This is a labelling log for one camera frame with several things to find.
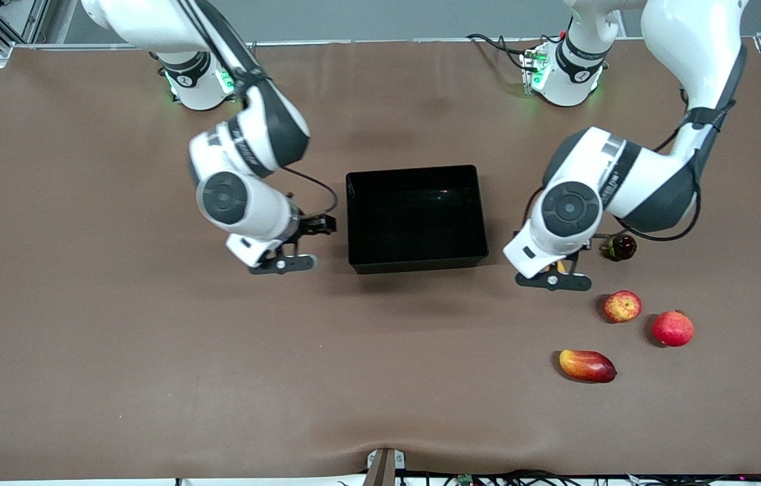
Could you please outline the red pomegranate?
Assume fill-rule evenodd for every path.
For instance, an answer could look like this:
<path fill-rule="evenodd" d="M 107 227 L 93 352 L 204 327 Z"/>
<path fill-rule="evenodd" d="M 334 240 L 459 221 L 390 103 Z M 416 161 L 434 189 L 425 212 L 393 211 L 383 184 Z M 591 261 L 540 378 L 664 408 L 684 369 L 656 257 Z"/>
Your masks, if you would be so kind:
<path fill-rule="evenodd" d="M 694 338 L 694 323 L 680 310 L 659 314 L 650 327 L 653 338 L 667 347 L 680 347 Z"/>

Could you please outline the dark purple mangosteen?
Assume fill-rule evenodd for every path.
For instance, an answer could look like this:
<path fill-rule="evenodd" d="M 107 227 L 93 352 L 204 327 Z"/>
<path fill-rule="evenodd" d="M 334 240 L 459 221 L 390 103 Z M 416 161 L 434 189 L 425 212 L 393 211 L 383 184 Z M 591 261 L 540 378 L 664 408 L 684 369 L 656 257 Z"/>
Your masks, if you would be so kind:
<path fill-rule="evenodd" d="M 636 255 L 638 243 L 628 234 L 614 235 L 600 246 L 603 257 L 614 262 L 629 261 Z"/>

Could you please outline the silver table edge rail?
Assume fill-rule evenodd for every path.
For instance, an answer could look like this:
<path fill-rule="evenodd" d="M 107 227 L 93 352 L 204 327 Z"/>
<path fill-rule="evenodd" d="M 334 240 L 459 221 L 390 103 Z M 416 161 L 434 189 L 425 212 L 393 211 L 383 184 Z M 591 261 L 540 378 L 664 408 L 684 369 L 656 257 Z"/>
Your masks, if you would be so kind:
<path fill-rule="evenodd" d="M 479 41 L 478 39 L 460 38 L 414 38 L 410 40 L 350 40 L 350 39 L 333 39 L 333 40 L 303 40 L 303 41 L 248 41 L 247 45 L 251 49 L 257 47 L 300 47 L 316 45 L 349 45 L 349 44 L 374 44 L 374 43 L 470 43 L 470 41 Z M 10 43 L 8 50 L 0 53 L 0 59 L 8 59 L 11 54 L 19 49 L 31 49 L 38 51 L 145 51 L 143 47 L 135 47 L 127 43 Z"/>

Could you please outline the red yellow mango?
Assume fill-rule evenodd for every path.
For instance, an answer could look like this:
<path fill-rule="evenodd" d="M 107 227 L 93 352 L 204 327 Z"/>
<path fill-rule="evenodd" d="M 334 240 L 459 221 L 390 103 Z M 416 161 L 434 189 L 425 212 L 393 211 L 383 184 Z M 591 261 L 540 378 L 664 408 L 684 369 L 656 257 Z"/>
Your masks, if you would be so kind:
<path fill-rule="evenodd" d="M 610 383 L 617 370 L 603 354 L 590 350 L 562 350 L 557 357 L 562 372 L 571 379 L 586 383 Z"/>

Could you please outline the black plastic box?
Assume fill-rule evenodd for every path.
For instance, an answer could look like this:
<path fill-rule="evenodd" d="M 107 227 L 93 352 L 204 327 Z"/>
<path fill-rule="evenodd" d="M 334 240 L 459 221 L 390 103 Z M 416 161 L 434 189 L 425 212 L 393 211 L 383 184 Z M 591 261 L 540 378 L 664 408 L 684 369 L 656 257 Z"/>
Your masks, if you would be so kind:
<path fill-rule="evenodd" d="M 472 164 L 346 175 L 347 262 L 361 275 L 476 267 L 489 254 Z"/>

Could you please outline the red yellow apple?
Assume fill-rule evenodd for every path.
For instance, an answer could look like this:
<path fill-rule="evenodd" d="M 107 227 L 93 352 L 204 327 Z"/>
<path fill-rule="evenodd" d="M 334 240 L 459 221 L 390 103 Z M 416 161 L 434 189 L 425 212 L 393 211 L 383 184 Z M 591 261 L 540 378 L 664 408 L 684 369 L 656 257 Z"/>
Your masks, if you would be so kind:
<path fill-rule="evenodd" d="M 603 302 L 603 313 L 609 322 L 630 322 L 642 313 L 642 299 L 631 290 L 618 290 Z"/>

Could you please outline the large table cover mat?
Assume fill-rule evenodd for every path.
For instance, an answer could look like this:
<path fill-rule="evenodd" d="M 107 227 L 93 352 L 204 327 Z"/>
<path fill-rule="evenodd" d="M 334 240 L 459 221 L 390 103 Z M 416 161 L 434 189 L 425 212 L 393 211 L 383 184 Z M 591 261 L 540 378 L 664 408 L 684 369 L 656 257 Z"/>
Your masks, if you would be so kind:
<path fill-rule="evenodd" d="M 306 273 L 250 275 L 196 206 L 188 141 L 232 104 L 169 101 L 141 51 L 17 50 L 0 69 L 0 480 L 287 477 L 359 470 L 563 476 L 761 474 L 761 53 L 702 176 L 685 239 L 630 261 L 585 252 L 590 292 L 520 288 L 502 247 L 568 135 L 655 146 L 679 84 L 641 41 L 559 109 L 472 43 L 260 47 L 312 130 L 297 168 L 473 164 L 490 253 L 479 267 L 358 275 L 339 231 L 303 239 Z M 642 299 L 613 323 L 603 302 Z M 667 347 L 680 310 L 693 339 Z M 562 350 L 614 363 L 567 377 Z"/>

